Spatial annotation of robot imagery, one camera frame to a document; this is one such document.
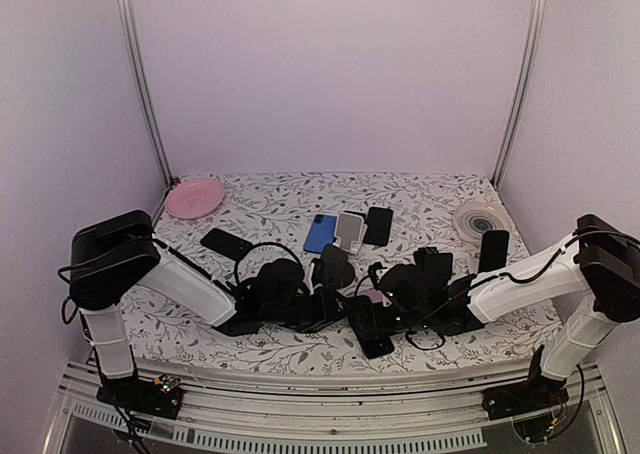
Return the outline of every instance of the wire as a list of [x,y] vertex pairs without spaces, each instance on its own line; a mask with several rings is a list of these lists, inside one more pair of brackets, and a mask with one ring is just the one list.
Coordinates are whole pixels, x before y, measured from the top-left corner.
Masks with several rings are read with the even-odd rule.
[[413,340],[413,338],[411,337],[414,334],[417,334],[417,332],[415,331],[407,331],[404,333],[404,338],[407,340],[407,342],[409,344],[411,344],[413,347],[415,347],[416,349],[420,350],[420,351],[437,351],[438,349],[442,349],[444,347],[444,345],[447,343],[447,340],[444,338],[444,336],[442,334],[440,334],[437,331],[433,331],[436,333],[436,335],[440,338],[440,344],[435,346],[435,347],[420,347],[418,346],[418,344],[416,343],[416,341]]
[[135,238],[132,238],[132,239],[128,239],[125,242],[123,242],[122,244],[118,244],[116,247],[114,247],[112,249],[109,249],[107,252],[103,252],[102,254],[100,254],[99,256],[94,257],[93,259],[89,259],[89,260],[86,260],[86,261],[83,261],[83,262],[79,262],[78,264],[72,264],[72,265],[69,265],[69,266],[61,267],[60,269],[58,269],[58,272],[57,272],[58,277],[60,279],[62,279],[64,282],[66,282],[67,284],[70,284],[71,280],[66,278],[66,277],[64,277],[62,275],[63,272],[73,271],[75,269],[81,269],[83,267],[90,266],[91,264],[94,264],[94,263],[96,263],[98,261],[101,261],[105,257],[110,256],[114,252],[117,252],[117,251],[119,251],[121,249],[124,249],[125,247],[129,247],[129,245],[134,244],[134,243],[138,242],[139,240],[143,240],[143,239],[144,240],[148,240],[147,238],[143,238],[143,237],[135,237]]
[[579,240],[584,239],[586,237],[601,236],[601,235],[608,235],[608,236],[613,236],[613,237],[621,237],[622,239],[626,239],[627,241],[631,242],[632,244],[635,244],[636,247],[640,248],[640,240],[638,240],[637,238],[635,238],[633,236],[630,236],[629,234],[625,234],[623,232],[605,231],[605,230],[588,231],[588,232],[583,232],[581,234],[577,234],[577,235],[573,236],[571,239],[569,239],[564,244],[563,247],[558,248],[558,250],[553,253],[553,255],[549,258],[549,260],[542,267],[542,269],[540,269],[538,272],[536,272],[533,276],[525,278],[525,279],[518,279],[517,277],[513,276],[510,272],[501,272],[500,274],[498,274],[498,276],[507,277],[511,282],[514,282],[516,284],[529,284],[530,282],[538,280],[545,272],[547,272],[551,268],[551,266],[555,262],[555,260],[558,259],[558,257],[560,257],[562,254],[564,254],[566,252],[566,248],[567,247],[571,246],[572,244],[575,244]]
[[[522,431],[520,429],[520,427],[518,426],[518,428],[516,429],[516,424],[514,424],[513,422],[511,423],[511,426],[513,427],[514,432],[517,434],[517,437],[519,437],[520,439],[522,439],[526,444],[529,445],[539,445],[539,444],[545,444],[553,439],[556,439],[557,437],[561,436],[562,434],[564,434],[565,432],[567,432],[567,430],[573,425],[573,423],[576,421],[576,419],[578,418],[578,414],[580,414],[580,410],[582,409],[582,405],[584,403],[584,391],[585,391],[585,379],[584,379],[584,372],[582,371],[582,368],[578,365],[576,366],[578,368],[578,374],[580,374],[580,399],[578,401],[578,405],[576,406],[576,410],[573,413],[573,416],[571,416],[571,419],[562,427],[562,429],[560,429],[557,432],[552,431],[551,434],[547,437],[545,437],[545,433],[542,433],[540,435],[540,437],[537,437],[538,439],[542,439],[541,441],[527,441],[525,436],[525,432]],[[551,424],[551,428],[553,430],[555,430],[555,427],[557,426],[557,422],[560,420],[560,416],[566,412],[566,405],[564,403],[560,403],[560,413],[557,416],[554,416],[554,419],[552,421]]]
[[578,414],[580,414],[580,409],[582,408],[582,403],[584,402],[585,380],[584,380],[584,372],[582,372],[582,368],[580,366],[577,366],[577,368],[578,368],[578,374],[580,374],[580,400],[578,401],[578,406],[576,407],[576,410],[573,413],[573,416],[571,416],[571,419],[569,420],[569,422],[567,422],[564,425],[564,427],[560,429],[558,432],[551,434],[551,436],[549,436],[549,439],[548,439],[549,441],[567,432],[567,429],[571,427],[571,425],[578,418]]
[[356,284],[356,288],[353,291],[353,297],[356,297],[358,295],[358,291],[360,291],[360,288],[362,287],[362,284],[364,283],[364,281],[366,281],[367,279],[371,279],[371,276],[369,274],[367,274],[366,276],[364,276],[362,279],[360,279],[358,281],[358,284]]
[[71,297],[67,296],[64,299],[64,301],[62,301],[62,308],[60,310],[60,314],[62,315],[62,322],[67,326],[73,322],[73,320],[76,317],[76,314],[78,314],[78,306],[75,306],[75,308],[73,309],[73,312],[71,313],[71,316],[67,317],[67,304],[69,304],[70,300],[71,300]]
[[296,261],[296,263],[302,268],[302,262],[300,262],[300,259],[298,258],[298,256],[296,256],[296,254],[287,246],[280,244],[279,242],[271,242],[271,241],[259,242],[258,244],[254,244],[249,249],[247,249],[244,256],[241,259],[238,259],[235,265],[233,266],[233,278],[235,279],[237,285],[240,285],[240,275],[238,273],[240,262],[242,262],[247,257],[247,255],[249,255],[251,251],[258,249],[259,247],[279,247],[280,249],[285,251],[287,254],[289,254],[291,257],[293,257],[294,261]]

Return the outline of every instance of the floral tablecloth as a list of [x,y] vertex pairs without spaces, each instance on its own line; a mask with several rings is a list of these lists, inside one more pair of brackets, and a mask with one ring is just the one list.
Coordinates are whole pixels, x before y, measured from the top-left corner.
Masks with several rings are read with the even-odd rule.
[[[183,221],[163,213],[156,233],[218,278],[231,280],[233,262],[202,247],[200,239],[213,227],[254,243],[286,244],[308,266],[315,255],[302,246],[315,214],[342,210],[367,212],[370,206],[394,210],[391,240],[386,247],[364,245],[351,256],[358,278],[369,264],[409,262],[413,252],[435,246],[452,252],[456,274],[468,272],[478,247],[462,241],[453,228],[455,208],[470,200],[500,199],[485,177],[391,173],[234,174],[209,176],[226,189],[221,206],[210,216]],[[513,232],[510,261],[527,251]],[[267,260],[286,254],[256,250],[242,262],[241,275],[255,273]],[[348,293],[354,285],[346,289]],[[510,313],[484,329],[447,339],[437,351],[411,347],[402,336],[385,357],[366,359],[346,321],[318,334],[296,334],[266,325],[255,335],[230,338],[198,316],[155,292],[134,288],[122,309],[136,357],[213,369],[306,374],[402,373],[434,371],[522,359],[550,339],[560,327],[550,301]],[[415,336],[427,347],[438,342],[433,333]]]

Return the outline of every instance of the black phone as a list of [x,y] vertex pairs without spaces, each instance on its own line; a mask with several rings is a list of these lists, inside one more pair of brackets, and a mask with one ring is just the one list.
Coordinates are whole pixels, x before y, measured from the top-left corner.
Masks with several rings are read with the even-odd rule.
[[241,261],[253,247],[251,242],[217,227],[209,231],[200,244],[236,262]]
[[354,330],[354,334],[358,339],[358,343],[362,348],[362,352],[367,359],[376,359],[378,357],[391,354],[394,350],[393,342],[388,337],[379,339],[362,339]]
[[391,221],[393,211],[382,207],[371,207],[367,213],[367,233],[364,235],[364,244],[373,246],[386,246],[391,235]]
[[490,272],[507,265],[509,231],[486,231],[482,235],[478,272]]

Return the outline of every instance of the white wall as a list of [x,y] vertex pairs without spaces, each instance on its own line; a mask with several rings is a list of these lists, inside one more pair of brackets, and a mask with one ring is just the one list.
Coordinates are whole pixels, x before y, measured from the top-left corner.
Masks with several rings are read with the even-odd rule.
[[488,174],[530,0],[134,0],[176,174]]
[[0,0],[0,452],[41,449],[73,233],[160,201],[115,0]]
[[[640,235],[640,3],[548,0],[503,199],[532,250],[593,212]],[[559,303],[571,312],[576,299]],[[640,452],[640,323],[598,352],[628,452]]]

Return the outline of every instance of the black cable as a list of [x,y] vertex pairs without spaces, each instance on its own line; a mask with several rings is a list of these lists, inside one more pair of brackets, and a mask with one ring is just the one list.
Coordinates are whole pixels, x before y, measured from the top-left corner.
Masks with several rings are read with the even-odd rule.
[[416,349],[420,350],[420,351],[437,351],[438,349],[442,349],[444,347],[444,345],[447,343],[447,340],[444,338],[444,336],[442,334],[440,334],[437,331],[433,331],[437,334],[437,336],[440,338],[440,344],[435,346],[435,347],[420,347],[418,346],[418,344],[416,343],[416,341],[413,340],[413,338],[411,337],[414,334],[417,334],[417,332],[415,331],[406,331],[404,333],[404,338],[407,340],[407,342],[409,344],[411,344],[413,347],[415,347]]
[[551,436],[549,436],[548,438],[549,441],[564,434],[567,431],[567,429],[569,429],[571,425],[575,422],[575,420],[578,418],[578,414],[580,414],[580,409],[582,408],[582,403],[584,402],[585,380],[584,380],[584,372],[582,372],[582,368],[580,366],[577,366],[577,368],[578,368],[578,373],[580,374],[580,400],[578,401],[578,405],[576,406],[576,411],[573,413],[573,416],[571,416],[571,419],[569,420],[569,422],[567,422],[562,429],[560,429],[557,433],[553,433],[551,434]]
[[62,301],[62,309],[60,310],[60,314],[62,315],[62,322],[67,326],[73,322],[76,314],[78,314],[78,306],[75,306],[73,312],[71,313],[71,317],[67,317],[67,304],[69,304],[70,300],[71,297],[67,296],[64,301]]
[[577,235],[573,236],[571,239],[569,239],[564,244],[564,246],[562,246],[556,252],[553,253],[553,255],[549,258],[549,260],[542,267],[542,269],[540,269],[538,272],[536,272],[531,277],[527,277],[525,279],[518,279],[517,277],[513,276],[510,272],[501,272],[498,275],[500,277],[508,278],[511,282],[514,282],[515,284],[529,284],[530,282],[538,280],[545,272],[547,272],[551,268],[551,265],[555,262],[555,260],[558,259],[558,257],[560,257],[562,254],[564,254],[566,252],[566,249],[569,246],[571,246],[572,244],[575,244],[580,239],[584,239],[585,237],[601,236],[601,235],[609,235],[609,236],[613,236],[613,237],[621,237],[621,238],[626,239],[627,241],[635,244],[636,247],[640,248],[640,240],[636,239],[633,236],[630,236],[629,234],[625,234],[623,232],[605,231],[605,230],[587,231],[587,232],[583,232],[581,234],[577,234]]
[[296,256],[296,254],[289,249],[287,246],[280,244],[279,242],[259,242],[258,244],[254,244],[253,246],[251,246],[249,249],[247,249],[247,251],[245,252],[244,256],[242,257],[242,259],[238,259],[235,263],[235,265],[233,266],[233,278],[236,281],[237,285],[240,285],[240,274],[238,273],[238,268],[240,267],[240,262],[242,262],[244,259],[246,259],[247,255],[255,250],[258,249],[259,247],[279,247],[280,249],[282,249],[283,251],[285,251],[287,254],[289,254],[291,257],[293,257],[293,260],[296,261],[296,263],[304,270],[304,267],[302,266],[302,262],[300,262],[300,259],[298,258],[298,256]]
[[103,252],[102,254],[100,254],[99,256],[94,257],[93,259],[88,259],[86,261],[79,262],[78,264],[72,264],[72,265],[69,265],[69,266],[61,267],[57,271],[58,277],[60,279],[62,279],[64,282],[66,282],[67,284],[69,284],[71,281],[62,275],[63,272],[73,271],[75,269],[81,269],[83,267],[87,267],[87,266],[89,266],[91,264],[94,264],[94,263],[104,259],[107,256],[110,256],[111,254],[113,254],[114,252],[119,251],[120,249],[124,249],[125,247],[129,247],[129,245],[134,244],[134,243],[138,242],[141,239],[146,239],[146,238],[135,237],[135,238],[132,238],[132,239],[127,239],[122,244],[118,244],[116,247],[114,247],[112,249],[109,249],[107,252]]
[[358,295],[358,291],[360,291],[360,288],[362,287],[362,284],[363,284],[363,283],[364,283],[364,281],[366,281],[367,279],[371,279],[371,276],[370,276],[370,275],[368,275],[368,274],[367,274],[366,276],[364,276],[362,279],[360,279],[360,280],[358,281],[358,284],[356,284],[356,288],[355,288],[355,290],[353,291],[353,297],[356,297],[356,296]]

